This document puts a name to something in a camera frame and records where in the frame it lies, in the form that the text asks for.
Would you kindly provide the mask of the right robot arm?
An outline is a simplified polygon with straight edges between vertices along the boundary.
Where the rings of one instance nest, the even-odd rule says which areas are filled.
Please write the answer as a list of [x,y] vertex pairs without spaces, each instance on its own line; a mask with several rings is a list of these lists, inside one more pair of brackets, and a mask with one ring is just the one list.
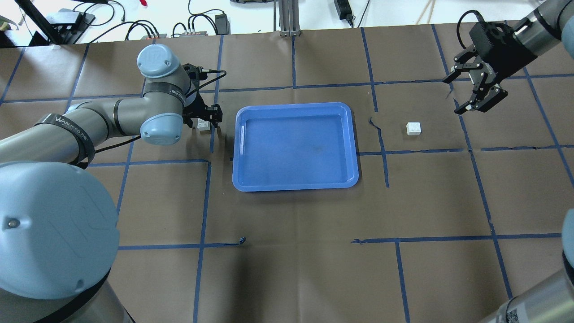
[[[558,44],[573,55],[573,2],[546,0],[515,25],[486,21],[470,10],[477,23],[470,30],[471,43],[462,47],[443,78],[451,83],[467,73],[472,92],[467,102],[455,104],[455,113],[488,112],[508,92],[501,82],[513,76]],[[484,323],[571,323],[573,321],[573,211],[562,223],[561,268],[526,292],[510,298],[483,319]]]

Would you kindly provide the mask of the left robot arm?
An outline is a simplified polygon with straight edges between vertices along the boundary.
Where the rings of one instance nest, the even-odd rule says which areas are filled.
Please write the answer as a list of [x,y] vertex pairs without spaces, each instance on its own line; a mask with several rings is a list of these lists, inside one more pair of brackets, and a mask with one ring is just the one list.
[[[452,25],[165,39],[185,61],[221,61],[270,89],[217,99],[214,137],[184,128],[173,146],[139,140],[97,159],[1,167],[1,265],[31,283],[109,283],[128,309],[103,323],[471,323],[560,254],[533,233],[534,163],[522,135],[538,121],[529,76],[484,116],[451,112],[469,80],[438,81]],[[240,192],[234,127],[244,105],[341,101],[350,107],[357,183],[347,189]]]

